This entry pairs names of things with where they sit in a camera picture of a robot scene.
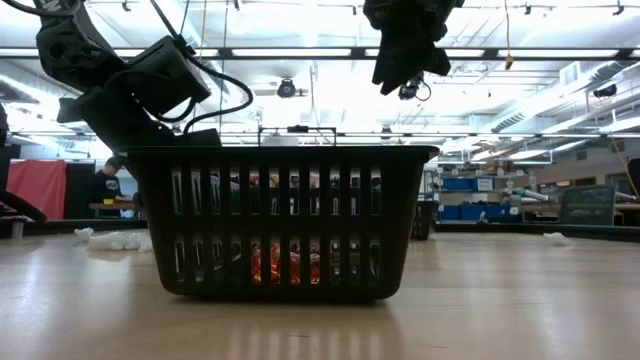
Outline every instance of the blue storage bin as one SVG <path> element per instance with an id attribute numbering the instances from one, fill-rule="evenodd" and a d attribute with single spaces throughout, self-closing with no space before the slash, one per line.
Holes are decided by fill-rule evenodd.
<path id="1" fill-rule="evenodd" d="M 460 206 L 445 205 L 440 212 L 440 220 L 460 220 Z"/>
<path id="2" fill-rule="evenodd" d="M 480 214 L 484 211 L 484 205 L 461 205 L 460 218 L 462 220 L 477 221 L 480 220 Z"/>
<path id="3" fill-rule="evenodd" d="M 471 190 L 472 179 L 444 179 L 442 187 L 445 190 Z"/>
<path id="4" fill-rule="evenodd" d="M 491 179 L 491 178 L 472 179 L 471 188 L 473 189 L 473 191 L 495 191 L 496 179 Z"/>
<path id="5" fill-rule="evenodd" d="M 487 205 L 485 212 L 487 217 L 498 217 L 502 215 L 502 211 L 509 215 L 509 206 L 504 205 Z"/>

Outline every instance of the black laundry basket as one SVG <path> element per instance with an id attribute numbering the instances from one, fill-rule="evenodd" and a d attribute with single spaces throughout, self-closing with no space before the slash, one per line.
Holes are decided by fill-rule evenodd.
<path id="1" fill-rule="evenodd" d="M 423 165 L 437 152 L 171 147 L 126 155 L 168 291 L 352 300 L 398 290 Z M 272 281 L 275 246 L 290 251 L 273 258 Z"/>

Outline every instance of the black cable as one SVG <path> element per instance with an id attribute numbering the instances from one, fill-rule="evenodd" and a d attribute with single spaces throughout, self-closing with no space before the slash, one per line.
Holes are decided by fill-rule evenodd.
<path id="1" fill-rule="evenodd" d="M 16 2 L 15 0 L 2 0 L 2 1 L 4 1 L 5 4 L 11 6 L 12 8 L 16 10 L 20 10 L 22 12 L 26 12 L 27 14 L 36 15 L 43 18 L 66 18 L 66 17 L 75 16 L 76 12 L 78 12 L 78 10 L 80 9 L 82 0 L 76 0 L 73 3 L 73 6 L 71 6 L 71 8 L 69 9 L 58 10 L 58 11 L 47 11 L 47 10 L 32 8 L 30 6 L 22 5 L 19 2 Z"/>
<path id="2" fill-rule="evenodd" d="M 191 112 L 193 111 L 193 109 L 195 107 L 196 107 L 196 101 L 191 99 L 189 101 L 189 106 L 187 106 L 185 111 L 180 116 L 178 116 L 176 118 L 166 118 L 166 117 L 163 117 L 162 115 L 155 115 L 155 114 L 152 114 L 152 115 L 156 119 L 158 119 L 159 121 L 170 123 L 170 124 L 175 124 L 175 123 L 179 123 L 180 121 L 186 119 L 186 117 L 189 116 L 189 114 L 191 114 Z"/>
<path id="3" fill-rule="evenodd" d="M 178 33 L 173 28 L 173 26 L 171 26 L 171 23 L 169 22 L 169 19 L 167 19 L 167 17 L 164 16 L 164 13 L 162 12 L 162 9 L 160 9 L 160 6 L 156 2 L 156 0 L 150 0 L 150 1 L 151 1 L 151 5 L 153 6 L 153 9 L 156 11 L 158 16 L 160 16 L 160 20 L 162 20 L 162 23 L 164 24 L 164 26 L 167 28 L 167 30 L 169 30 L 169 33 L 171 34 L 171 37 L 173 37 L 174 39 L 177 39 L 178 38 Z"/>
<path id="4" fill-rule="evenodd" d="M 187 0 L 187 4 L 184 7 L 184 15 L 182 15 L 182 24 L 180 25 L 180 35 L 182 35 L 182 30 L 184 30 L 184 24 L 187 22 L 187 13 L 189 13 L 189 4 L 191 0 Z"/>
<path id="5" fill-rule="evenodd" d="M 253 93 L 251 92 L 251 89 L 249 89 L 249 87 L 247 85 L 245 85 L 242 81 L 233 78 L 229 75 L 223 74 L 223 73 L 219 73 L 207 66 L 205 66 L 204 64 L 200 63 L 200 61 L 198 61 L 198 59 L 196 59 L 195 57 L 193 57 L 193 55 L 191 54 L 185 54 L 185 56 L 187 57 L 187 59 L 189 59 L 189 61 L 191 61 L 195 66 L 197 66 L 200 70 L 206 72 L 207 74 L 211 75 L 211 76 L 215 76 L 217 78 L 220 78 L 222 80 L 226 80 L 230 83 L 232 83 L 233 85 L 239 87 L 240 89 L 242 89 L 244 92 L 247 93 L 247 96 L 249 97 L 247 99 L 247 101 L 245 101 L 243 104 L 238 105 L 238 106 L 234 106 L 232 108 L 229 109 L 222 109 L 222 110 L 218 110 L 218 111 L 213 111 L 210 113 L 206 113 L 206 114 L 202 114 L 202 115 L 198 115 L 196 117 L 194 117 L 193 119 L 189 120 L 189 122 L 187 123 L 187 126 L 185 126 L 184 128 L 184 133 L 188 133 L 189 129 L 191 129 L 191 127 L 197 123 L 198 121 L 204 120 L 204 119 L 208 119 L 211 117 L 216 117 L 216 116 L 220 116 L 220 115 L 225 115 L 225 114 L 230 114 L 236 111 L 240 111 L 244 108 L 246 108 L 247 106 L 251 105 L 253 103 Z"/>
<path id="6" fill-rule="evenodd" d="M 431 92 L 431 86 L 429 86 L 429 84 L 427 84 L 426 82 L 424 82 L 424 80 L 422 81 L 422 83 L 424 84 L 424 86 L 426 86 L 426 87 L 427 87 L 427 89 L 429 89 L 429 96 L 427 96 L 427 98 L 426 98 L 426 99 L 420 99 L 420 98 L 418 97 L 418 95 L 416 95 L 416 96 L 415 96 L 415 98 L 416 98 L 416 99 L 418 99 L 419 101 L 425 102 L 425 101 L 427 101 L 427 100 L 431 99 L 431 94 L 432 94 L 432 92 Z"/>

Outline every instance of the red object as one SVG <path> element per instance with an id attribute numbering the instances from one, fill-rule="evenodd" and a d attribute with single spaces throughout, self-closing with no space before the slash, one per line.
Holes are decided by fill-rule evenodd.
<path id="1" fill-rule="evenodd" d="M 42 211 L 49 220 L 64 217 L 67 163 L 27 160 L 9 166 L 7 191 Z"/>

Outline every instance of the hanging cord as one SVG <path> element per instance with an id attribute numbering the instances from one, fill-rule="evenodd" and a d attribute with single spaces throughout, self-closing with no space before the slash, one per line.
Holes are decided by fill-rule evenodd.
<path id="1" fill-rule="evenodd" d="M 162 23 L 165 25 L 165 27 L 167 28 L 167 30 L 169 31 L 171 36 L 174 37 L 175 39 L 179 39 L 180 35 L 178 35 L 176 33 L 176 31 L 171 26 L 171 23 L 169 22 L 167 17 L 164 15 L 164 13 L 162 13 L 162 10 L 158 6 L 156 0 L 150 0 L 150 1 L 151 1 L 151 5 L 153 5 L 153 8 L 155 9 L 156 13 L 158 13 L 158 16 L 162 20 Z M 206 24 L 203 21 L 203 24 L 202 24 L 203 33 L 204 33 L 205 25 Z M 208 118 L 212 118 L 212 117 L 216 117 L 216 116 L 220 116 L 220 115 L 230 114 L 230 113 L 233 113 L 233 112 L 236 112 L 236 111 L 240 111 L 240 110 L 248 107 L 249 105 L 251 105 L 253 103 L 253 93 L 251 92 L 251 89 L 249 89 L 249 87 L 247 85 L 245 85 L 242 81 L 240 81 L 240 80 L 238 80 L 236 78 L 233 78 L 233 77 L 231 77 L 229 75 L 226 75 L 226 74 L 223 74 L 223 73 L 219 73 L 219 72 L 215 71 L 214 69 L 211 69 L 211 68 L 207 67 L 206 65 L 201 63 L 198 59 L 196 59 L 192 54 L 190 54 L 187 51 L 183 51 L 183 56 L 185 58 L 187 58 L 187 60 L 189 60 L 193 65 L 195 65 L 197 68 L 199 68 L 200 70 L 204 71 L 205 73 L 207 73 L 207 74 L 209 74 L 209 75 L 211 75 L 213 77 L 217 77 L 219 79 L 228 81 L 228 82 L 232 83 L 233 85 L 236 85 L 237 87 L 242 89 L 242 91 L 247 93 L 247 97 L 248 97 L 247 101 L 245 101 L 244 103 L 242 103 L 242 104 L 240 104 L 238 106 L 234 106 L 234 107 L 229 108 L 229 109 L 221 109 L 221 110 L 218 110 L 218 111 L 212 111 L 210 113 L 206 113 L 206 114 L 202 114 L 202 115 L 194 117 L 193 119 L 189 120 L 189 122 L 185 126 L 185 128 L 184 128 L 184 133 L 185 134 L 188 133 L 189 129 L 191 127 L 193 127 L 193 125 L 195 123 L 197 123 L 198 121 L 201 121 L 201 120 L 204 120 L 204 119 L 208 119 Z M 202 44 L 201 44 L 201 48 L 200 48 L 200 58 L 202 59 Z"/>
<path id="2" fill-rule="evenodd" d="M 507 17 L 507 58 L 505 59 L 504 69 L 509 70 L 513 66 L 513 56 L 511 56 L 511 19 L 509 18 L 509 4 L 504 0 L 504 13 Z"/>
<path id="3" fill-rule="evenodd" d="M 187 14 L 189 13 L 189 4 L 191 4 L 191 0 L 187 0 L 187 5 L 184 7 L 184 15 L 182 15 L 182 24 L 180 24 L 180 35 L 182 35 L 182 31 L 184 30 L 184 24 L 187 22 Z"/>

